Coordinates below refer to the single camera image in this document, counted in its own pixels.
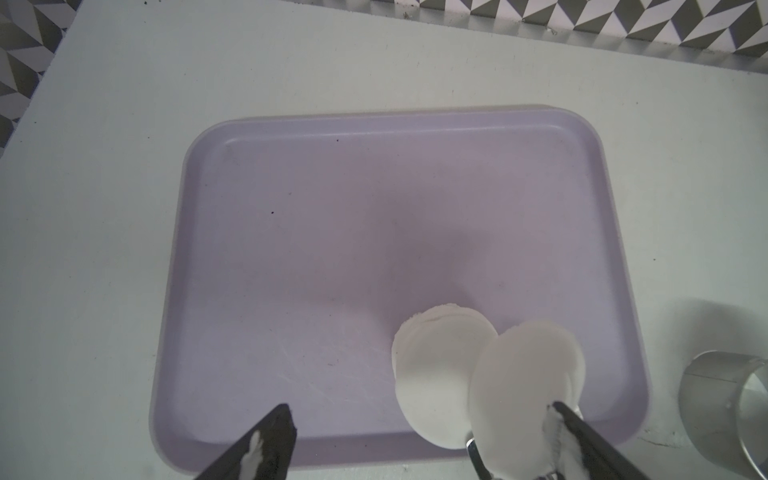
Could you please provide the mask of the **round cut white wrapper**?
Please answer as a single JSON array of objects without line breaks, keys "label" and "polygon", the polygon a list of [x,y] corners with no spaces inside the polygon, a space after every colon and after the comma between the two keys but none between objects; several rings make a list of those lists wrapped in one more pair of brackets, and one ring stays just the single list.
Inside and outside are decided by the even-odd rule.
[{"label": "round cut white wrapper", "polygon": [[586,362],[575,335],[551,322],[514,326],[485,348],[468,411],[485,467],[500,479],[534,479],[551,465],[543,424],[556,401],[576,408]]}]

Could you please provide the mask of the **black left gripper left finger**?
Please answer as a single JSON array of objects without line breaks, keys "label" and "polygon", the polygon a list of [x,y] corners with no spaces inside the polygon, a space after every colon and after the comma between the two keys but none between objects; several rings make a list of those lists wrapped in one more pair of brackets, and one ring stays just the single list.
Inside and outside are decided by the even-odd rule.
[{"label": "black left gripper left finger", "polygon": [[291,409],[279,404],[195,479],[285,480],[296,441]]}]

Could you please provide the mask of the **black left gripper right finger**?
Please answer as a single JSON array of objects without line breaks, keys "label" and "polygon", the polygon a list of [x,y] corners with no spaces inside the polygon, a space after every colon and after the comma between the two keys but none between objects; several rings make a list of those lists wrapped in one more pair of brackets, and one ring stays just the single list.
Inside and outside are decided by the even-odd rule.
[{"label": "black left gripper right finger", "polygon": [[543,435],[551,457],[543,479],[648,479],[563,402],[547,407]]}]

